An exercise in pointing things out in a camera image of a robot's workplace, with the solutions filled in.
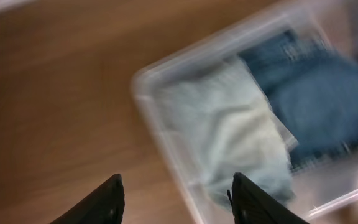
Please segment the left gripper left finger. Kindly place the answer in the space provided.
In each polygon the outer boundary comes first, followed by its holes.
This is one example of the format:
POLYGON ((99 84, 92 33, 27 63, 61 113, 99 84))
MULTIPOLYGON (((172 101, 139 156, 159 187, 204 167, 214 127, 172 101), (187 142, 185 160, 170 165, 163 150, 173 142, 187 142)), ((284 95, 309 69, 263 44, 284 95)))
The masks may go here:
POLYGON ((124 209, 122 177, 114 174, 51 224, 121 224, 124 209))

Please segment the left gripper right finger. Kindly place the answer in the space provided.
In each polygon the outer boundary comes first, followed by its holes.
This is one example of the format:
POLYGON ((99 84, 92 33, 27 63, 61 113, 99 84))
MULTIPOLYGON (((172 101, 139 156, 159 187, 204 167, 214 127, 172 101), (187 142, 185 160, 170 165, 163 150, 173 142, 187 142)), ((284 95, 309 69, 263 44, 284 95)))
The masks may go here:
POLYGON ((227 196, 235 224, 308 224, 240 172, 227 196))

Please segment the light washed jeans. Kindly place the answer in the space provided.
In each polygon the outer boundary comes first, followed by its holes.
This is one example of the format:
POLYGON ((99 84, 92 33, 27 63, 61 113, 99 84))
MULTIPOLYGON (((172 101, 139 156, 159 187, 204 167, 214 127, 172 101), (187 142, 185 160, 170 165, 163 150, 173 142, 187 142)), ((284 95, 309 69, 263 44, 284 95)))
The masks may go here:
POLYGON ((227 191, 240 172, 281 204, 294 196, 287 142, 265 95, 238 57, 162 91, 165 116, 182 135, 210 198, 230 208, 227 191))

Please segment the dark blue jeans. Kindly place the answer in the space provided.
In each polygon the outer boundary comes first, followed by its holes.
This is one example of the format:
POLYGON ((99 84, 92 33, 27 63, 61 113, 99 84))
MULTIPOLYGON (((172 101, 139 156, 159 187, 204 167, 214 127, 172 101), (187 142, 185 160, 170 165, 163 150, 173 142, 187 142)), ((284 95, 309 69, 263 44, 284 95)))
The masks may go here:
POLYGON ((358 64, 292 30, 238 55, 298 141, 290 152, 293 168, 358 146, 358 64))

